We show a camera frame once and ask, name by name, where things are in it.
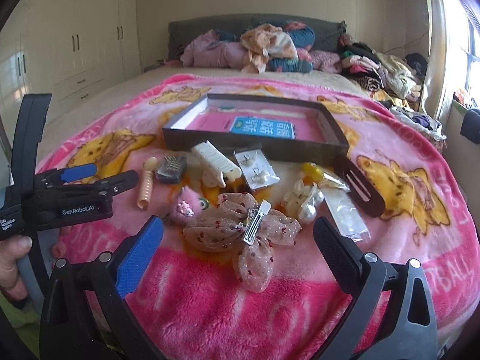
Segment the white card in plastic packaging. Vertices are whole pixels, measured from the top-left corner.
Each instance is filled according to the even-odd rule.
[[[252,191],[268,187],[280,181],[270,162],[260,149],[235,153],[243,177]]]
[[[340,235],[355,242],[369,240],[368,227],[349,195],[337,188],[323,188],[322,192]]]

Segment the window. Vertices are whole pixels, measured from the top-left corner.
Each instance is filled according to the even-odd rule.
[[[454,84],[464,88],[480,105],[480,35],[459,0],[443,0],[455,74]]]

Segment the wall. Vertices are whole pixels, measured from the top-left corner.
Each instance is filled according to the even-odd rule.
[[[476,145],[460,135],[465,110],[455,104],[450,110],[446,129],[447,147],[443,150],[443,157],[450,165],[453,176],[467,198],[467,205],[473,221],[480,233],[480,145]]]
[[[167,56],[168,22],[229,13],[285,13],[347,23],[370,47],[428,56],[426,0],[137,0],[142,67]]]

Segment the blue gripper pad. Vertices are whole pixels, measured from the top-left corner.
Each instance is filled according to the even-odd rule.
[[[163,223],[152,216],[117,269],[116,288],[122,299],[134,292],[163,237]]]
[[[64,168],[61,179],[65,183],[81,180],[85,177],[94,176],[97,173],[97,167],[94,163],[86,163],[85,165],[74,166],[73,168]]]

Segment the screw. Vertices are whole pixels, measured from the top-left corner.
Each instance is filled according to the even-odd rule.
[[[418,261],[417,259],[411,259],[410,265],[414,268],[420,268],[421,266],[420,261]]]
[[[367,260],[368,262],[371,262],[371,263],[376,263],[377,260],[378,260],[378,257],[374,253],[367,253],[367,254],[365,254],[365,260]]]
[[[112,254],[109,251],[104,251],[100,254],[100,261],[103,263],[108,263],[112,259]]]
[[[67,260],[58,259],[55,265],[57,266],[57,268],[63,268],[65,265],[67,265]]]

